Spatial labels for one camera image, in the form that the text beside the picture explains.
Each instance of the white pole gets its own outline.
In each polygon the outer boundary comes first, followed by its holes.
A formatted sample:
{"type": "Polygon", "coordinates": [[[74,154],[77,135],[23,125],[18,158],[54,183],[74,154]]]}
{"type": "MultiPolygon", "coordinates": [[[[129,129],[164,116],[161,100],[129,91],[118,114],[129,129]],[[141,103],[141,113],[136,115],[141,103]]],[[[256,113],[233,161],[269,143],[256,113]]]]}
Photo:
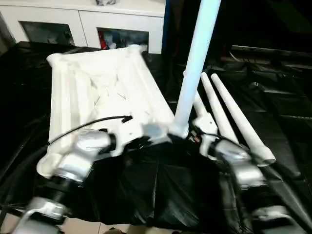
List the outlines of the white pole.
{"type": "Polygon", "coordinates": [[[231,127],[230,122],[229,122],[228,118],[226,117],[226,114],[224,113],[224,110],[221,106],[221,103],[220,103],[217,95],[215,94],[215,90],[214,90],[213,86],[211,85],[207,74],[204,72],[201,74],[201,81],[204,85],[204,88],[205,88],[205,91],[207,94],[207,98],[208,98],[209,104],[211,106],[211,109],[213,111],[214,118],[215,118],[216,123],[218,125],[218,129],[220,131],[220,134],[224,137],[227,137],[228,139],[231,139],[232,141],[234,141],[235,143],[238,144],[238,140],[237,140],[237,137],[234,133],[234,130],[231,127]]]}
{"type": "Polygon", "coordinates": [[[253,129],[252,125],[249,123],[243,112],[240,110],[239,106],[226,89],[217,74],[212,74],[211,79],[213,80],[217,90],[219,91],[224,103],[228,107],[231,116],[233,117],[235,123],[237,124],[240,132],[242,133],[246,143],[248,144],[251,152],[257,156],[258,166],[266,166],[275,162],[275,157],[271,150],[266,147],[262,140],[259,138],[258,134],[253,129]]]}
{"type": "Polygon", "coordinates": [[[170,128],[172,134],[183,138],[188,133],[188,121],[220,3],[221,0],[201,0],[200,3],[179,102],[175,112],[175,121],[170,128]]]}
{"type": "Polygon", "coordinates": [[[205,114],[207,114],[206,107],[197,91],[194,98],[194,108],[197,113],[197,116],[204,116],[205,114]]]}

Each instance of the black surface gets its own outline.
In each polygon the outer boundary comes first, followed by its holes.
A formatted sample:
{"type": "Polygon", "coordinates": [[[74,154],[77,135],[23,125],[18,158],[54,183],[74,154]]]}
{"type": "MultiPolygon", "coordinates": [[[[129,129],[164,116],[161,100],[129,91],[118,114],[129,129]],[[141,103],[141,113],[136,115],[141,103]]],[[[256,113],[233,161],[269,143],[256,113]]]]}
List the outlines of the black surface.
{"type": "MultiPolygon", "coordinates": [[[[46,57],[71,49],[21,42],[0,57],[5,113],[0,169],[17,149],[20,153],[13,169],[30,152],[47,142],[51,68],[46,57]]],[[[81,48],[76,53],[90,50],[81,48]]],[[[161,55],[143,54],[143,57],[170,107],[175,110],[184,67],[173,65],[170,59],[161,55]]],[[[307,211],[302,207],[312,207],[309,187],[312,185],[309,170],[312,166],[312,107],[305,93],[309,90],[305,87],[309,72],[237,63],[210,66],[208,73],[213,72],[219,74],[261,139],[276,156],[277,163],[265,172],[273,189],[295,215],[304,218],[307,211]]],[[[201,85],[199,92],[209,111],[201,85]]],[[[236,128],[235,131],[240,142],[244,143],[236,128]]],[[[240,228],[248,227],[248,222],[246,217],[238,217],[235,207],[238,203],[233,200],[226,175],[220,174],[214,164],[192,149],[197,145],[186,146],[185,143],[168,143],[96,162],[85,187],[73,197],[73,216],[106,224],[131,223],[206,233],[228,233],[230,230],[241,233],[240,228]],[[219,179],[223,181],[222,191],[219,179]],[[229,201],[226,211],[221,205],[222,199],[229,201]]],[[[5,180],[0,181],[1,203],[10,186],[11,172],[9,170],[5,180]]],[[[27,168],[10,206],[24,207],[36,187],[44,182],[45,179],[37,175],[35,164],[27,168]]]]}

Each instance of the black plastic sheet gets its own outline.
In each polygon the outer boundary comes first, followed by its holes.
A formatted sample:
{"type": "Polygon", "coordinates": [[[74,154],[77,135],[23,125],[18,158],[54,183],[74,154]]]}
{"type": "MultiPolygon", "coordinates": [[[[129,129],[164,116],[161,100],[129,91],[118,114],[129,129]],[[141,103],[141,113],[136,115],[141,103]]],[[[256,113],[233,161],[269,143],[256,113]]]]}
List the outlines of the black plastic sheet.
{"type": "MultiPolygon", "coordinates": [[[[7,140],[0,170],[19,152],[4,180],[0,181],[0,203],[9,187],[11,172],[48,139],[51,68],[46,57],[71,49],[23,42],[0,57],[3,87],[6,93],[10,91],[9,97],[2,97],[6,113],[2,130],[7,140]]],[[[76,53],[89,50],[81,48],[76,53]]],[[[144,54],[143,57],[174,111],[184,68],[169,66],[172,65],[170,59],[162,56],[144,54]]],[[[220,76],[260,138],[276,156],[278,172],[274,167],[267,168],[266,172],[270,183],[294,215],[308,223],[312,207],[309,170],[312,166],[312,107],[304,84],[309,76],[246,64],[210,66],[208,74],[213,72],[220,76]]],[[[210,111],[201,85],[199,92],[210,111]]],[[[230,121],[239,141],[244,143],[231,118],[230,121]]],[[[38,185],[44,182],[36,173],[36,165],[29,166],[10,205],[23,208],[36,194],[38,185]]],[[[198,145],[166,143],[96,162],[85,187],[73,197],[72,213],[77,218],[105,224],[243,233],[241,227],[248,230],[249,222],[246,217],[237,216],[233,197],[229,178],[215,164],[198,155],[198,145]],[[222,205],[224,201],[228,201],[227,210],[222,205]]]]}

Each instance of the white plastic part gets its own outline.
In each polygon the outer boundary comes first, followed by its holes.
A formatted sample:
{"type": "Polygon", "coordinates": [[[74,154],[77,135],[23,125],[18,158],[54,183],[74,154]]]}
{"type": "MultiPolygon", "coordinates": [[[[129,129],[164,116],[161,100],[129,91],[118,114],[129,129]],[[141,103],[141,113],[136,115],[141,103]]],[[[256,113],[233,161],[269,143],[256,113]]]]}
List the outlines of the white plastic part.
{"type": "Polygon", "coordinates": [[[226,89],[218,75],[212,74],[211,79],[213,80],[224,103],[229,109],[231,116],[237,124],[244,139],[246,140],[246,143],[248,144],[251,152],[253,152],[257,156],[256,160],[258,162],[258,166],[267,166],[275,162],[275,157],[273,153],[267,146],[263,144],[262,140],[259,138],[252,125],[249,123],[243,112],[240,110],[239,106],[237,105],[229,91],[226,89]]]}
{"type": "MultiPolygon", "coordinates": [[[[204,133],[216,134],[218,127],[210,113],[206,111],[205,105],[200,98],[198,92],[196,92],[194,99],[194,107],[198,117],[193,121],[193,124],[197,126],[204,133]]],[[[214,136],[202,135],[202,143],[199,147],[199,153],[209,159],[215,161],[216,158],[208,155],[208,149],[210,144],[215,140],[214,136]]]]}
{"type": "Polygon", "coordinates": [[[210,107],[213,111],[220,134],[224,137],[227,137],[228,139],[231,139],[232,141],[238,144],[238,140],[234,133],[234,130],[231,127],[230,122],[228,118],[226,117],[226,114],[224,113],[221,103],[217,95],[215,94],[215,90],[213,86],[211,85],[207,74],[204,72],[201,74],[201,81],[204,85],[207,98],[208,98],[210,107]]]}
{"type": "Polygon", "coordinates": [[[188,121],[214,30],[221,0],[201,0],[185,75],[175,112],[172,134],[185,138],[188,121]]]}
{"type": "MultiPolygon", "coordinates": [[[[80,54],[53,54],[52,97],[49,140],[94,119],[132,115],[139,125],[172,124],[174,114],[147,68],[141,47],[80,54]]],[[[95,123],[86,128],[118,131],[120,119],[95,123]]],[[[79,131],[48,147],[37,171],[49,177],[79,131]]]]}

